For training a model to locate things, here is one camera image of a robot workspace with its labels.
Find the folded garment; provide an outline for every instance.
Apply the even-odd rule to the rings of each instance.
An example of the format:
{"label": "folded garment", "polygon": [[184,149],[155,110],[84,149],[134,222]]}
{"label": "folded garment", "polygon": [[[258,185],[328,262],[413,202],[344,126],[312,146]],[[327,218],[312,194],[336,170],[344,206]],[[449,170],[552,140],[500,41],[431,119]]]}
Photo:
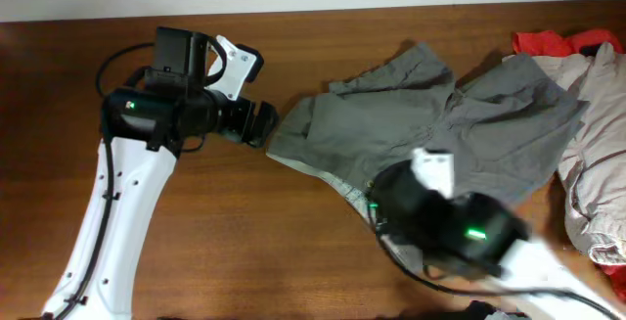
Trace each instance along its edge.
{"label": "folded garment", "polygon": [[445,151],[454,154],[454,196],[478,192],[512,206],[548,181],[585,109],[527,55],[456,89],[452,71],[419,44],[300,101],[268,156],[361,196],[414,148]]}
{"label": "folded garment", "polygon": [[530,56],[566,57],[576,53],[595,56],[598,47],[609,42],[615,52],[624,53],[619,39],[610,31],[603,29],[587,30],[564,38],[554,31],[517,32],[513,39],[516,53],[524,52]]}
{"label": "folded garment", "polygon": [[626,57],[605,43],[595,58],[534,60],[590,106],[559,164],[569,239],[596,263],[626,264]]}

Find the green led indicator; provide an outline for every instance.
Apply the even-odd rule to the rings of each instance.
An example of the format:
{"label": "green led indicator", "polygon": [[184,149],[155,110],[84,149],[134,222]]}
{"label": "green led indicator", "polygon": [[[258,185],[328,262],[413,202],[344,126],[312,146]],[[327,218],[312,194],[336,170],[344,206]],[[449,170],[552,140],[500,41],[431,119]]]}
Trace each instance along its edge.
{"label": "green led indicator", "polygon": [[483,231],[479,231],[477,229],[470,228],[466,232],[466,237],[478,240],[486,240],[487,235]]}

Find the wooden table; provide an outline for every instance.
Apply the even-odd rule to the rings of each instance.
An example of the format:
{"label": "wooden table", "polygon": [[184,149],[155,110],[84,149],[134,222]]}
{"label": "wooden table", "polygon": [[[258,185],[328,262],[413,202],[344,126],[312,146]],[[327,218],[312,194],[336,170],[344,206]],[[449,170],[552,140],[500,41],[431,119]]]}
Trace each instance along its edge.
{"label": "wooden table", "polygon": [[[111,53],[153,40],[159,25],[260,50],[265,68],[245,96],[286,114],[329,81],[418,41],[467,81],[512,51],[514,31],[605,27],[626,41],[625,20],[626,1],[596,1],[0,24],[0,318],[38,315],[54,290],[93,186],[95,72]],[[149,50],[125,56],[106,87],[150,62]],[[562,249],[559,228],[546,227],[562,226],[562,210],[562,191],[548,185],[520,213],[581,279],[615,300],[604,275]],[[404,277],[322,181],[213,136],[183,155],[160,197],[133,308],[137,319],[367,319],[467,302]]]}

